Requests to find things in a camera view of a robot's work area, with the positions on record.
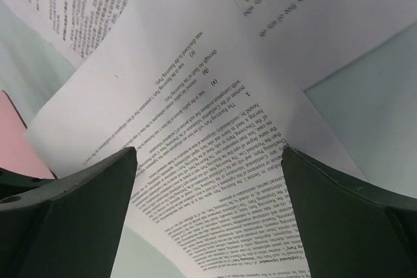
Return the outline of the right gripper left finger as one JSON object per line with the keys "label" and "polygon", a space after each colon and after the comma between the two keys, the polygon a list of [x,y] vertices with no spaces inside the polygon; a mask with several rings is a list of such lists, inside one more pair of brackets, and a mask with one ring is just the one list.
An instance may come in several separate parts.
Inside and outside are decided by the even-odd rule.
{"label": "right gripper left finger", "polygon": [[2,277],[109,277],[137,169],[124,148],[60,179],[1,170]]}

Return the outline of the pink clipboard folder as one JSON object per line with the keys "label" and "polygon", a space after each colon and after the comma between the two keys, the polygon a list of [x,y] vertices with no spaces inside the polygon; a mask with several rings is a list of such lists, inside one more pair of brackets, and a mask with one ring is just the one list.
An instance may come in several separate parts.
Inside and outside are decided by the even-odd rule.
{"label": "pink clipboard folder", "polygon": [[1,91],[1,168],[33,178],[54,179],[23,134],[26,126],[5,91]]}

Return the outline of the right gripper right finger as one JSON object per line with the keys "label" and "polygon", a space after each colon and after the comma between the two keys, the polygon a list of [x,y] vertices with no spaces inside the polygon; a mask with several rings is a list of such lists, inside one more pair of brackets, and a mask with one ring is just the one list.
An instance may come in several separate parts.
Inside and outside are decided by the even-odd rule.
{"label": "right gripper right finger", "polygon": [[312,277],[415,277],[416,199],[292,148],[281,162]]}

